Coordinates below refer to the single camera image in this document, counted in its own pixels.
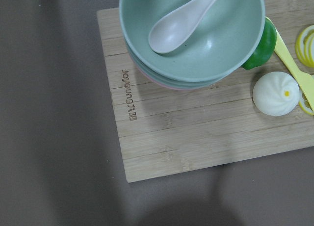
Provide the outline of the green lime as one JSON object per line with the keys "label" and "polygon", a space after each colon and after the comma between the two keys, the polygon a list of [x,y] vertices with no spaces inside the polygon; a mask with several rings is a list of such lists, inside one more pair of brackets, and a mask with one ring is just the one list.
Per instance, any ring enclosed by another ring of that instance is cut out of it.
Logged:
{"label": "green lime", "polygon": [[277,41],[277,32],[274,24],[265,18],[264,29],[260,42],[252,55],[242,65],[246,70],[253,69],[265,64],[272,56]]}

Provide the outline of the pink bowl under stack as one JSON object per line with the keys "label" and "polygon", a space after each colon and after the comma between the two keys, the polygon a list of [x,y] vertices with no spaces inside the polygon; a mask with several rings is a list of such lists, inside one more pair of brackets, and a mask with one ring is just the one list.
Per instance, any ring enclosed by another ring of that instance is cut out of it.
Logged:
{"label": "pink bowl under stack", "polygon": [[192,83],[192,82],[182,82],[173,79],[168,79],[162,75],[159,75],[151,70],[142,69],[141,67],[137,67],[141,73],[146,76],[150,81],[158,84],[162,87],[172,89],[172,90],[195,90],[199,88],[208,87],[210,85],[209,82],[201,82]]}

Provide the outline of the yellow plastic knife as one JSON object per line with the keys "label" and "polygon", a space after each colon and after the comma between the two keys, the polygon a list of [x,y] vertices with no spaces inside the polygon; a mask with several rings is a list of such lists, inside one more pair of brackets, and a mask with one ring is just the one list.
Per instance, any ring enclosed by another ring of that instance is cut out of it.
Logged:
{"label": "yellow plastic knife", "polygon": [[275,30],[277,37],[274,51],[297,81],[311,109],[314,110],[314,79],[298,68],[278,30],[276,28]]}

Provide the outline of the white steamed bun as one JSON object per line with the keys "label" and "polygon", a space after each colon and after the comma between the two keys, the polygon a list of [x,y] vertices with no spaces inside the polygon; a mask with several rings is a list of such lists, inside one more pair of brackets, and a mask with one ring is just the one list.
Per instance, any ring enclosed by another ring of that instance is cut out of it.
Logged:
{"label": "white steamed bun", "polygon": [[299,102],[299,86],[296,80],[284,72],[270,72],[262,76],[253,88],[255,106],[269,116],[290,113]]}

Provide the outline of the bamboo cutting board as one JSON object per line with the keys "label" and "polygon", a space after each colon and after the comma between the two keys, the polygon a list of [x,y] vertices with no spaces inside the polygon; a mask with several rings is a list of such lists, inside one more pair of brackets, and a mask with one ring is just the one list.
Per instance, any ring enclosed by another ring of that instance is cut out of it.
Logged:
{"label": "bamboo cutting board", "polygon": [[118,8],[100,10],[97,18],[127,182],[313,146],[313,116],[297,107],[272,117],[253,104],[252,89],[261,76],[287,71],[277,56],[209,87],[175,91],[136,68]]}

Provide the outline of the lemon slice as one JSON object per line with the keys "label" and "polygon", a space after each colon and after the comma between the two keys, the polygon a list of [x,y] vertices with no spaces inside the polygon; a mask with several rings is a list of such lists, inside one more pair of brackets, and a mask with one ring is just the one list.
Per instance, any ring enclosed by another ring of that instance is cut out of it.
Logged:
{"label": "lemon slice", "polygon": [[[311,89],[311,96],[314,96],[314,76],[310,75],[311,77],[311,82],[309,82],[310,85],[310,89]],[[312,110],[312,107],[307,99],[307,97],[305,96],[305,94],[303,93],[302,89],[299,89],[299,102],[298,102],[300,108],[308,115],[313,116],[314,115],[314,111]]]}
{"label": "lemon slice", "polygon": [[314,26],[308,26],[297,37],[295,51],[299,61],[307,67],[314,67]]}

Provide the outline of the pale pink spoon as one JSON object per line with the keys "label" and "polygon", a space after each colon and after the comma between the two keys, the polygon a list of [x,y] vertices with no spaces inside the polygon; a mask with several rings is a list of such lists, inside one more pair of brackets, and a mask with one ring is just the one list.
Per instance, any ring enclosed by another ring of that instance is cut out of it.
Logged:
{"label": "pale pink spoon", "polygon": [[205,14],[218,0],[191,0],[166,14],[152,27],[148,42],[160,54],[174,51],[195,31]]}

